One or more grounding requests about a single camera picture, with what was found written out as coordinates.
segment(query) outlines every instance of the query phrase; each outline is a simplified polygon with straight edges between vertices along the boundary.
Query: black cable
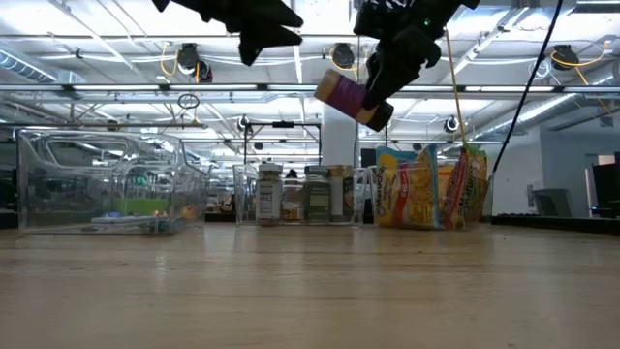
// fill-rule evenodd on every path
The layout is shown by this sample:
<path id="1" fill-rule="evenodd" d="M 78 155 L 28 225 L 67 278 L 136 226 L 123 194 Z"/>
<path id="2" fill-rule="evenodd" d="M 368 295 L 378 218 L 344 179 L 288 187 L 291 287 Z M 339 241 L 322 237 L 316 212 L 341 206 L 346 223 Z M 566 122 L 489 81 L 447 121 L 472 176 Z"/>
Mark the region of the black cable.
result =
<path id="1" fill-rule="evenodd" d="M 514 126 L 516 125 L 516 121 L 521 114 L 521 109 L 523 109 L 523 105 L 525 104 L 525 99 L 527 98 L 527 93 L 530 91 L 530 86 L 532 86 L 532 82 L 534 82 L 534 78 L 536 77 L 536 72 L 539 70 L 541 63 L 544 61 L 544 52 L 546 51 L 546 47 L 549 45 L 549 40 L 551 39 L 551 35 L 553 34 L 553 29 L 555 28 L 555 23 L 560 16 L 560 11 L 562 10 L 562 4 L 564 0 L 558 0 L 558 5 L 555 8 L 555 13 L 553 14 L 553 18 L 551 19 L 551 24 L 549 25 L 549 29 L 546 32 L 546 37 L 542 42 L 541 53 L 539 53 L 539 57 L 536 60 L 536 64 L 534 65 L 534 69 L 532 70 L 532 74 L 530 75 L 530 79 L 527 81 L 525 85 L 525 91 L 523 91 L 523 95 L 521 95 L 521 100 L 519 101 L 519 105 L 516 107 L 516 113 L 514 114 L 514 119 L 512 120 L 511 128 L 506 135 L 506 139 L 502 144 L 502 149 L 500 153 L 497 155 L 497 160 L 495 160 L 495 165 L 493 165 L 493 174 L 497 172 L 497 167 L 500 164 L 500 160 L 502 160 L 502 155 L 504 155 L 504 150 L 506 150 L 506 146 L 508 145 L 508 141 L 511 139 L 512 131 L 514 131 Z"/>

